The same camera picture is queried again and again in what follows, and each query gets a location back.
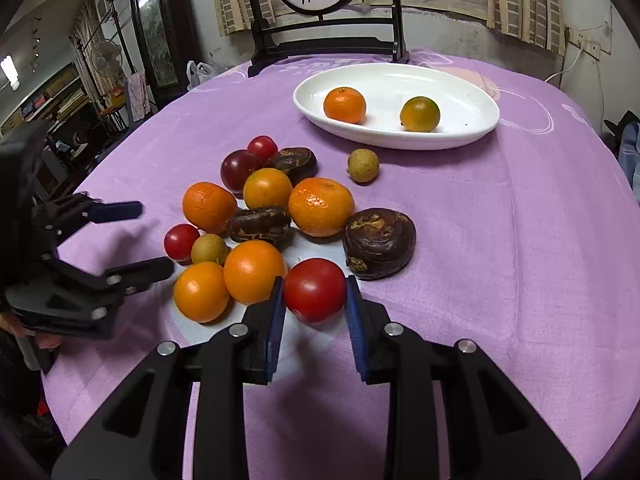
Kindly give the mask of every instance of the mandarin orange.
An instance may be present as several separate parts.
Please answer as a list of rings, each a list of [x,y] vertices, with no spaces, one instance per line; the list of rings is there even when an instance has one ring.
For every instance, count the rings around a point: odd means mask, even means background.
[[[226,222],[237,210],[235,197],[211,182],[193,184],[182,199],[182,212],[186,219],[197,228],[212,234],[224,231]]]
[[[367,114],[367,103],[356,89],[340,86],[324,98],[324,114],[330,119],[356,124]]]
[[[289,214],[309,236],[322,238],[338,234],[354,212],[351,192],[329,178],[306,178],[289,196]]]

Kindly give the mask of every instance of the purple tablecloth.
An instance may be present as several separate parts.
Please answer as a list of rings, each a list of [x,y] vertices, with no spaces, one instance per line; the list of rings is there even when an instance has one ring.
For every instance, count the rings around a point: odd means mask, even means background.
[[[451,345],[476,340],[542,414],[586,475],[640,397],[640,214],[614,157],[564,93],[482,62],[412,51],[412,63],[467,78],[497,100],[500,125],[469,146],[440,152],[376,149],[370,186],[345,173],[352,142],[319,130],[294,108],[294,87],[314,72],[376,57],[290,59],[248,79],[246,65],[169,105],[122,143],[81,189],[106,201],[140,200],[137,221],[88,226],[61,250],[93,272],[162,255],[183,222],[194,182],[220,182],[223,157],[258,134],[308,146],[320,174],[351,189],[357,208],[407,213],[417,227],[411,264],[362,283],[393,320]],[[339,243],[289,248],[290,265],[314,253],[344,265]],[[70,340],[45,379],[47,400],[71,440],[125,375],[161,340],[208,339],[219,325],[182,318],[170,282],[127,300],[108,342]],[[245,388],[255,480],[380,478],[388,390],[359,380],[344,320],[321,329],[287,318],[283,355],[268,388]],[[191,417],[185,475],[190,478]]]

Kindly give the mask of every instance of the orange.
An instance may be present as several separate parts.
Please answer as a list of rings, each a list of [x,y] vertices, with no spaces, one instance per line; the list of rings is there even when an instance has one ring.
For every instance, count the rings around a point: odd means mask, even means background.
[[[340,86],[324,98],[324,114],[330,119],[345,123],[359,123],[367,113],[367,103],[356,89]]]
[[[229,302],[222,267],[214,262],[189,267],[174,284],[174,301],[185,317],[198,323],[219,317]]]
[[[238,203],[226,189],[210,182],[193,184],[182,199],[186,219],[207,233],[225,230],[226,222],[236,214]]]
[[[262,168],[249,175],[242,196],[249,209],[273,205],[286,209],[292,189],[289,177],[280,170]]]
[[[428,97],[412,97],[400,110],[400,124],[410,132],[432,132],[440,123],[440,109]]]
[[[242,242],[226,257],[226,288],[236,301],[245,305],[268,300],[276,276],[286,275],[287,264],[282,254],[263,240]]]
[[[328,178],[306,178],[293,188],[289,197],[291,218],[309,236],[338,234],[354,212],[351,192]]]

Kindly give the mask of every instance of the red tomato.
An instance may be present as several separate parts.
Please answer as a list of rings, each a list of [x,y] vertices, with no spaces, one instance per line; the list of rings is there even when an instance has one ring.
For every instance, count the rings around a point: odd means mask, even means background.
[[[191,248],[193,243],[200,238],[198,231],[191,224],[178,224],[169,229],[164,236],[164,250],[167,256],[177,262],[191,260]]]
[[[302,321],[316,323],[338,312],[347,300],[342,270],[323,258],[300,262],[284,280],[284,301]]]
[[[260,157],[249,150],[237,150],[229,153],[220,166],[222,184],[231,193],[242,193],[242,188],[249,175],[261,167]]]
[[[260,160],[267,160],[278,153],[276,143],[273,142],[271,137],[267,137],[266,135],[255,137],[254,140],[249,142],[247,149],[259,156]]]

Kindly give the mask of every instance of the white plate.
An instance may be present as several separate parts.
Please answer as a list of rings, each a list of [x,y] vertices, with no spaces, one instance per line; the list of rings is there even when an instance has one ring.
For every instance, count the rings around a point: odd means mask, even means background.
[[[364,96],[367,116],[362,124],[343,123],[324,114],[324,98],[338,86],[350,86]],[[433,99],[440,108],[440,124],[433,132],[408,132],[400,124],[402,106],[416,96]],[[463,146],[493,130],[500,120],[495,101],[469,81],[397,63],[355,64],[320,72],[296,87],[293,102],[313,124],[329,133],[399,150]]]

